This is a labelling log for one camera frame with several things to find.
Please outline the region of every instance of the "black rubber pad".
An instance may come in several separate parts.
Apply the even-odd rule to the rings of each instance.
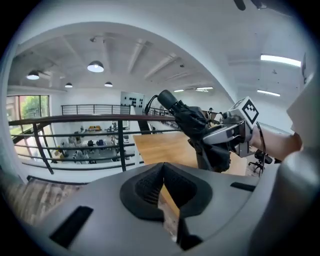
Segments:
[[[68,248],[92,212],[93,209],[90,207],[79,206],[50,236],[50,239],[62,247]]]

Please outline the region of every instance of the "white wall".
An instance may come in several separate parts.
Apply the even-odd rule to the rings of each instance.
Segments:
[[[113,88],[71,88],[68,89],[67,93],[61,98],[60,105],[120,105],[120,100],[121,91]]]
[[[213,108],[214,112],[225,112],[232,107],[233,103],[224,93],[213,89],[213,92],[200,92],[195,90],[187,90],[182,92],[174,92],[173,95],[177,100],[188,106],[197,106],[204,111]]]
[[[239,100],[246,96],[248,94],[244,91],[238,93]],[[249,94],[249,96],[259,112],[257,121],[261,122],[266,129],[276,133],[293,133],[291,130],[292,121],[287,114],[289,102],[281,99],[281,96],[276,97],[257,92]]]

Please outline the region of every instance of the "tree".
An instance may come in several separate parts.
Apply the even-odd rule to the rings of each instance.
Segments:
[[[26,96],[25,101],[20,104],[21,119],[39,118],[39,103],[39,96]]]

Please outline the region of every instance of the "black slot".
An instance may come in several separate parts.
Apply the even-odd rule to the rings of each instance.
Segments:
[[[240,190],[246,190],[246,191],[250,191],[250,192],[253,192],[256,188],[256,186],[254,186],[254,185],[248,185],[248,184],[244,184],[244,183],[240,183],[240,182],[234,182],[230,185],[230,187],[237,188]]]
[[[93,209],[90,207],[79,206],[50,236],[50,239],[60,246],[68,248],[92,212]]]
[[[203,241],[198,236],[189,233],[185,220],[183,218],[179,218],[176,243],[181,247],[181,249],[187,251],[202,242]]]

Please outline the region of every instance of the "wooden table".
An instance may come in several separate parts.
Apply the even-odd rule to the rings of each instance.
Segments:
[[[133,139],[146,165],[169,162],[198,168],[195,149],[188,143],[189,138],[183,132],[134,135]],[[245,176],[247,159],[233,152],[230,159],[230,168],[223,173]],[[179,209],[165,186],[162,187],[161,194],[173,212],[179,216]]]

